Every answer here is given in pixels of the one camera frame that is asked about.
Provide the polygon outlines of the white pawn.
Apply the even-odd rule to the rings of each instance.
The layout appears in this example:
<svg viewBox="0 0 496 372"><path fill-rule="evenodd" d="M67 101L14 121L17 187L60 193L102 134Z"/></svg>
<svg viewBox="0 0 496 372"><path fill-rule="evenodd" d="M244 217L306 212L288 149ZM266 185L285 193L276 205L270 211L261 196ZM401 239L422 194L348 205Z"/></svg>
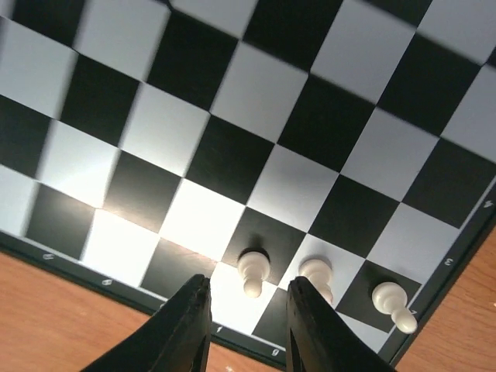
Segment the white pawn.
<svg viewBox="0 0 496 372"><path fill-rule="evenodd" d="M268 258L257 251L244 253L238 260L237 270L243 279L244 294L249 298L258 298L270 273Z"/></svg>
<svg viewBox="0 0 496 372"><path fill-rule="evenodd" d="M417 330L418 322L407 308L407 293L399 284L394 282L379 284L373 290L371 299L375 309L389 315L400 332L412 334Z"/></svg>
<svg viewBox="0 0 496 372"><path fill-rule="evenodd" d="M309 259L301 264L298 275L306 277L317 292L330 304L333 303L331 289L332 268L320 259Z"/></svg>

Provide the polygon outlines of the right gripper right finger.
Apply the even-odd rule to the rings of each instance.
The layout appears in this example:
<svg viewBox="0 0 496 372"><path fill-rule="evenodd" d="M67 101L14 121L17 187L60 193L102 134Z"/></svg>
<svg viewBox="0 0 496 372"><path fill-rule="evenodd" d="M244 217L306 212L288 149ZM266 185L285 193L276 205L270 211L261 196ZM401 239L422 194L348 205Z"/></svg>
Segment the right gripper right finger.
<svg viewBox="0 0 496 372"><path fill-rule="evenodd" d="M287 371L393 371L339 317L311 282L288 286Z"/></svg>

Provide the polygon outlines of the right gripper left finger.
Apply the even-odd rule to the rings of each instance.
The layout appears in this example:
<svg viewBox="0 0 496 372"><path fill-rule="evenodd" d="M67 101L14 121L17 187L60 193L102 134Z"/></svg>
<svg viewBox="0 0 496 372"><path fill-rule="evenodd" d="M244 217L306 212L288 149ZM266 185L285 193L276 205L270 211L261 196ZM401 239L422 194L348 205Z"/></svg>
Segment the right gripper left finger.
<svg viewBox="0 0 496 372"><path fill-rule="evenodd" d="M193 275L147 322L85 371L205 371L211 342L210 279Z"/></svg>

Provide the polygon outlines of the black and white chessboard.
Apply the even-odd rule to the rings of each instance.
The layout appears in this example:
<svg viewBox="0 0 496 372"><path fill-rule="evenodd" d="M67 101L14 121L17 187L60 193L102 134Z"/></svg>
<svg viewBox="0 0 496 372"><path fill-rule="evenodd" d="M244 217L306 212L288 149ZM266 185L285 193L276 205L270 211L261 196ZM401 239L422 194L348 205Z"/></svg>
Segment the black and white chessboard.
<svg viewBox="0 0 496 372"><path fill-rule="evenodd" d="M495 222L493 1L3 1L1 243L283 367L308 259L383 360ZM270 261L258 298L247 252Z"/></svg>

